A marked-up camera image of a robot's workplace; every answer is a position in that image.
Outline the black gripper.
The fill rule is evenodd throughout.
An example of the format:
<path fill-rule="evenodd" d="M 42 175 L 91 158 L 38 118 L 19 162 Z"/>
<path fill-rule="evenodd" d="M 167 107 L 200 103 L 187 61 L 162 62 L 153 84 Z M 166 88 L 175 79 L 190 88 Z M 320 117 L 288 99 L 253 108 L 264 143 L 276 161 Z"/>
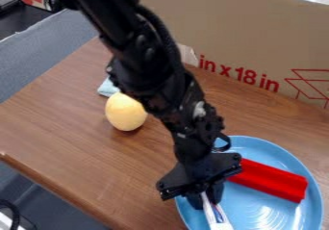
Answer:
<path fill-rule="evenodd" d="M 242 155 L 229 153 L 232 138 L 221 131 L 173 132 L 177 163 L 155 184 L 163 201 L 185 196 L 195 210 L 204 209 L 201 193 L 221 202 L 225 181 L 242 172 Z"/>

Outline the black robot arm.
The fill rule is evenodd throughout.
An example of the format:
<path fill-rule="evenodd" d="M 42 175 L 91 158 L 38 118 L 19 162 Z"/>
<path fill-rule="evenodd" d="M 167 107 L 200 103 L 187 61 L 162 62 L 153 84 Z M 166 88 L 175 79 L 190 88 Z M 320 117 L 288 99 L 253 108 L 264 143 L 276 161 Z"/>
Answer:
<path fill-rule="evenodd" d="M 114 85 L 134 98 L 171 133 L 178 162 L 155 187 L 161 198 L 183 196 L 204 208 L 206 196 L 218 203 L 226 179 L 242 171 L 242 156 L 226 148 L 214 152 L 224 117 L 208 102 L 166 25 L 141 0 L 58 0 L 82 12 L 114 53 L 109 66 Z"/>

